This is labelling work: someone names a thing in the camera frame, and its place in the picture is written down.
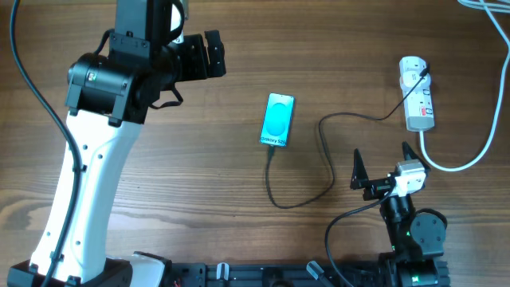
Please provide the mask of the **smartphone with cyan screen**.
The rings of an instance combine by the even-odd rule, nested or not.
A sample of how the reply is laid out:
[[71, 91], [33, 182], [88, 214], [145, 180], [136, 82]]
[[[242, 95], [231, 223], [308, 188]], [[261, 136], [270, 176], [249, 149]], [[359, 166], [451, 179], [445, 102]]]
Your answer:
[[261, 144], [287, 146], [294, 104], [294, 96], [274, 92], [269, 94], [261, 127]]

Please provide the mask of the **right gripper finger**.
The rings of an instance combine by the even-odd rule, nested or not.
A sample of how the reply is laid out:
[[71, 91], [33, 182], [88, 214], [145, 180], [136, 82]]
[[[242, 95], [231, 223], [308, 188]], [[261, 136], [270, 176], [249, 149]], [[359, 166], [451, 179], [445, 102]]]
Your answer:
[[402, 153], [404, 160], [417, 159], [424, 167], [425, 172], [430, 172], [430, 166], [414, 152], [414, 150], [410, 147], [410, 145], [406, 141], [402, 142]]
[[354, 150], [354, 164], [351, 176], [352, 182], [366, 182], [369, 180], [366, 168], [364, 167], [362, 156], [359, 149]]

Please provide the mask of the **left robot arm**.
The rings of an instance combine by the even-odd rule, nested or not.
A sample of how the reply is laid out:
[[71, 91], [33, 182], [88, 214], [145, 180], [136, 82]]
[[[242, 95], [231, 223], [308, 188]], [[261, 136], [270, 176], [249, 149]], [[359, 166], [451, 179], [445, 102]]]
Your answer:
[[98, 48], [68, 71], [66, 149], [49, 220], [29, 260], [12, 266], [10, 286], [175, 286], [172, 262], [136, 252], [106, 254], [120, 175], [147, 112], [183, 81], [226, 74], [216, 30], [185, 35], [182, 0], [120, 1]]

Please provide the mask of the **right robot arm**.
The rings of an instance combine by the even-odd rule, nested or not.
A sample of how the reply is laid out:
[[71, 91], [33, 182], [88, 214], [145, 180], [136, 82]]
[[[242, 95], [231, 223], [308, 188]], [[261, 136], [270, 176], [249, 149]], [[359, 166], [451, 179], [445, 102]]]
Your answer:
[[406, 142], [402, 143], [404, 160], [382, 179], [370, 179], [359, 150], [354, 150], [350, 188], [362, 189], [365, 201], [375, 200], [386, 224], [392, 245], [390, 253], [381, 254], [388, 286], [449, 286], [444, 241], [448, 222], [433, 209], [415, 208], [411, 195], [423, 190], [430, 167]]

